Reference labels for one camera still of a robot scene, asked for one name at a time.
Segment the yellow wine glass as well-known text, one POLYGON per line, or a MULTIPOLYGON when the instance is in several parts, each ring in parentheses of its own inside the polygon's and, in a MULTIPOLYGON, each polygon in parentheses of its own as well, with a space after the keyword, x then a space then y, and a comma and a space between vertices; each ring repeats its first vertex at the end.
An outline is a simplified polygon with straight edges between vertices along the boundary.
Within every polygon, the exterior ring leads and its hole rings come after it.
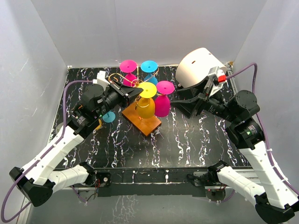
POLYGON ((94 129, 95 131, 101 129, 102 127, 102 121, 99 119, 99 125, 94 129))
POLYGON ((153 97, 157 93, 157 88, 149 82, 143 82, 138 87, 142 88, 143 92, 139 95, 140 99, 137 101, 136 110, 142 119, 149 119, 155 113, 153 97))

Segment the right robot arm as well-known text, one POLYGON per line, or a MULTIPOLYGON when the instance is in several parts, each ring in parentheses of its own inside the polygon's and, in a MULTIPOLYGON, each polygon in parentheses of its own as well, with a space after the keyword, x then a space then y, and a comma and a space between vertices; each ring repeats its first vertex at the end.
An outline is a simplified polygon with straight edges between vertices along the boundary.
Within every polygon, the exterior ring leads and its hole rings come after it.
POLYGON ((177 91, 181 100, 171 101, 183 115, 190 118, 203 110, 228 122, 226 133, 240 153, 252 166, 260 183, 256 184, 237 173, 224 161, 209 166, 208 172, 199 177, 188 175, 194 182, 224 184, 250 201, 260 218, 268 224, 289 221, 299 210, 299 196, 289 187, 287 179, 277 175, 278 165, 266 147, 266 135, 253 116, 260 107, 254 93, 242 90, 229 101, 220 93, 212 93, 213 83, 205 78, 192 87, 177 91))

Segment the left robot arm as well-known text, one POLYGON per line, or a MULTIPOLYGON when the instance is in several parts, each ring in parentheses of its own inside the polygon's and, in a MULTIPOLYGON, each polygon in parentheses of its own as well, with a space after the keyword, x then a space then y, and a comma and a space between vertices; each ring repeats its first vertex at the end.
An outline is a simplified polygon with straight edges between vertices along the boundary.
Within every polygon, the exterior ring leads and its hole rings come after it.
POLYGON ((107 87, 93 83, 87 86, 69 118, 52 141, 28 164, 14 167, 9 175, 17 188, 33 204, 43 205, 53 193, 75 184, 92 186, 96 182, 94 168, 82 162, 73 168, 55 171, 56 166, 99 126, 99 119, 117 105, 127 107, 142 88, 124 86, 114 81, 107 87))

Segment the pink wine glass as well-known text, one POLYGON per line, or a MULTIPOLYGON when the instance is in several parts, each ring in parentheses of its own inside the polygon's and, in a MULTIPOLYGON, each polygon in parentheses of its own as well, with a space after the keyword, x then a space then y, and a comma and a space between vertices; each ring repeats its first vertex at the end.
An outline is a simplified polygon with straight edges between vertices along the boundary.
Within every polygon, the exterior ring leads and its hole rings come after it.
POLYGON ((166 117, 171 108, 168 95, 174 92, 175 87, 173 83, 169 81, 160 81, 157 83, 156 87, 160 95, 155 99, 155 115, 157 117, 166 117))
POLYGON ((133 60, 125 60, 120 64, 120 70, 125 73, 125 77, 123 78, 123 84, 125 86, 134 87, 134 81, 137 77, 133 74, 133 72, 137 69, 137 63, 133 60))

